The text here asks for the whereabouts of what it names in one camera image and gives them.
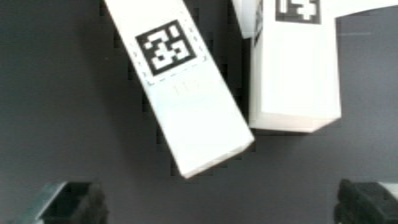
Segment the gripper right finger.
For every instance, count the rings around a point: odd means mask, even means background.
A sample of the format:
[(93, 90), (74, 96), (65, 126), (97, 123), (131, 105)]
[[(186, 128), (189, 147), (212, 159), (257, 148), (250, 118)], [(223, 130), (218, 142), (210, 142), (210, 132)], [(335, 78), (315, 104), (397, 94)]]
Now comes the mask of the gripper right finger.
[(398, 224), (398, 182), (342, 180), (335, 224)]

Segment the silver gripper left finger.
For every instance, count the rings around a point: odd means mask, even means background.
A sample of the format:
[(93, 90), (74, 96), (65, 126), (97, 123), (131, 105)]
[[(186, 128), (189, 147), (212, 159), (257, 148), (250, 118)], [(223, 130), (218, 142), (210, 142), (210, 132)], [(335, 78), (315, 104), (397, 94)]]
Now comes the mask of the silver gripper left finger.
[(11, 224), (109, 224), (100, 183), (51, 182)]

